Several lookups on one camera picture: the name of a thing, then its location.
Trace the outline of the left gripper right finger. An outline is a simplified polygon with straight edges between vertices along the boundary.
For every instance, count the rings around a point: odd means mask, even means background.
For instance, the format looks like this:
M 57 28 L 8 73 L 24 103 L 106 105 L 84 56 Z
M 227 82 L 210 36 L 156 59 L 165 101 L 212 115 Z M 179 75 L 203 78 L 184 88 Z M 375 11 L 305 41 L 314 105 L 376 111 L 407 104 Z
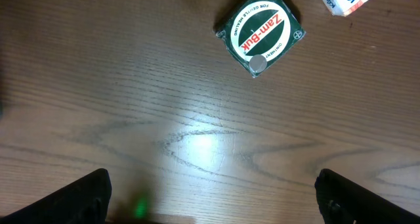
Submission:
M 330 169 L 314 184 L 325 224 L 419 224 L 415 215 Z

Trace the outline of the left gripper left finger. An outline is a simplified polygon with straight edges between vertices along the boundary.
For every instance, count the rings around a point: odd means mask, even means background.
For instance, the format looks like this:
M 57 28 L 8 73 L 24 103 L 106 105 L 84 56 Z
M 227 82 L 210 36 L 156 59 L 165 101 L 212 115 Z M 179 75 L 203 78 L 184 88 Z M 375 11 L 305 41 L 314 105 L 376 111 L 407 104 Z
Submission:
M 104 224 L 112 194 L 106 169 L 97 169 L 1 218 L 1 224 Z

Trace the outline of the dark green round-logo packet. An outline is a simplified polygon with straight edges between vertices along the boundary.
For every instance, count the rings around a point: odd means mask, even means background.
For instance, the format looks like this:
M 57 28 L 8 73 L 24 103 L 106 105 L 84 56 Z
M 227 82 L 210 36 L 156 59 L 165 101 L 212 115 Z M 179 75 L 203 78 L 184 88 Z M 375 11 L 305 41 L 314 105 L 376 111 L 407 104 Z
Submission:
M 246 0 L 215 28 L 226 50 L 252 77 L 284 56 L 306 32 L 283 0 Z

